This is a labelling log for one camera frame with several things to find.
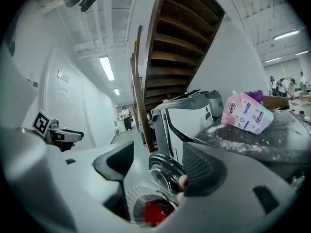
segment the person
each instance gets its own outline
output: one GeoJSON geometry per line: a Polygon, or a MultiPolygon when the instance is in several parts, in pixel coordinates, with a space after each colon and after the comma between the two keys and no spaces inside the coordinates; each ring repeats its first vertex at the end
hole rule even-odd
{"type": "Polygon", "coordinates": [[[287,98],[287,94],[290,95],[292,98],[294,97],[294,85],[295,80],[292,78],[284,79],[280,83],[279,92],[281,94],[281,97],[287,98]]]}
{"type": "Polygon", "coordinates": [[[273,76],[270,77],[270,86],[272,89],[272,96],[276,96],[276,82],[273,76]]]}
{"type": "Polygon", "coordinates": [[[301,85],[301,92],[302,95],[307,95],[308,91],[307,91],[307,80],[306,77],[303,75],[303,72],[300,72],[300,85],[301,85]]]}
{"type": "Polygon", "coordinates": [[[130,118],[130,114],[131,114],[130,110],[127,109],[125,106],[123,106],[121,114],[123,115],[123,118],[124,118],[125,128],[127,130],[131,130],[132,123],[131,123],[131,118],[130,118]]]}

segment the floor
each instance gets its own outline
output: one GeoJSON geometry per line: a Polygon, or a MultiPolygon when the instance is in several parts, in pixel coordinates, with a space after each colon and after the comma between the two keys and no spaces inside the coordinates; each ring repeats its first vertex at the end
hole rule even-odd
{"type": "Polygon", "coordinates": [[[304,111],[307,117],[311,117],[311,102],[307,101],[303,104],[300,98],[295,98],[290,100],[290,110],[294,110],[295,114],[299,114],[299,111],[304,111]]]}
{"type": "Polygon", "coordinates": [[[148,179],[149,151],[143,145],[140,133],[136,128],[116,135],[112,143],[134,141],[134,161],[124,179],[124,190],[127,193],[131,188],[137,185],[150,187],[148,179]]]}

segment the cardboard box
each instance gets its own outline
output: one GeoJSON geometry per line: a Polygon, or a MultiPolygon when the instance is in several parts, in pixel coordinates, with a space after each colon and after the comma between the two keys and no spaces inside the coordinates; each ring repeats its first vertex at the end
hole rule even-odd
{"type": "Polygon", "coordinates": [[[287,110],[290,107],[288,98],[264,96],[263,106],[270,110],[287,110]]]}

